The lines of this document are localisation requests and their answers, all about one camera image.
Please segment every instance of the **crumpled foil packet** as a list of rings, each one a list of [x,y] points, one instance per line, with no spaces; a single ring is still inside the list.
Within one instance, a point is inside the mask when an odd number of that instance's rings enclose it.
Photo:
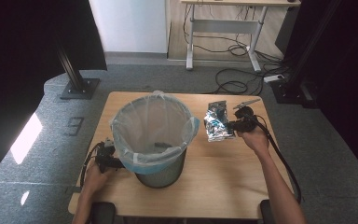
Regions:
[[[204,118],[208,142],[223,141],[234,138],[232,129],[227,127],[227,106],[226,101],[218,101],[208,104],[208,110]]]

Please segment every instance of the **trash can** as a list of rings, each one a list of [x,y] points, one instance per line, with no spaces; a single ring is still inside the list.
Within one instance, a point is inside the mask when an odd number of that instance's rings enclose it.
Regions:
[[[148,187],[173,184],[200,121],[172,95],[155,91],[124,105],[110,121],[118,157]]]

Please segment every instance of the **trash bag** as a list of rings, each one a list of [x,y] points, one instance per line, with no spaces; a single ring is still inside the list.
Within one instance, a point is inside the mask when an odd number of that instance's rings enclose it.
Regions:
[[[196,136],[200,121],[178,99],[155,91],[123,106],[110,125],[126,169],[150,175],[181,156]]]

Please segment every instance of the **hand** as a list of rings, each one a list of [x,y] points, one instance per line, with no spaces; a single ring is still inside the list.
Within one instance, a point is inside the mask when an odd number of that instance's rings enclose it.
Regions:
[[[112,169],[107,169],[101,174],[100,168],[94,161],[91,161],[89,169],[86,172],[86,180],[84,182],[83,190],[92,195],[96,191],[100,190],[106,183],[108,176],[113,172]]]
[[[237,132],[242,137],[246,145],[251,148],[257,157],[265,157],[269,155],[269,140],[261,128],[256,127],[249,133]]]

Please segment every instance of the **desk leg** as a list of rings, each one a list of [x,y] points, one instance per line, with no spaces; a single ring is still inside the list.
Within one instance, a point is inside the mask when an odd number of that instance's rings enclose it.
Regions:
[[[251,59],[254,70],[257,73],[260,73],[261,69],[260,69],[260,65],[258,64],[257,58],[255,56],[255,46],[257,44],[258,37],[260,37],[261,28],[263,28],[264,19],[266,18],[266,14],[267,14],[267,9],[268,9],[267,7],[263,7],[260,18],[258,19],[257,27],[255,28],[255,36],[252,39],[251,46],[246,48],[248,50],[249,58]]]
[[[194,8],[196,6],[191,6],[191,17],[190,17],[190,39],[187,44],[187,58],[186,58],[186,69],[193,69],[193,24],[194,24]]]

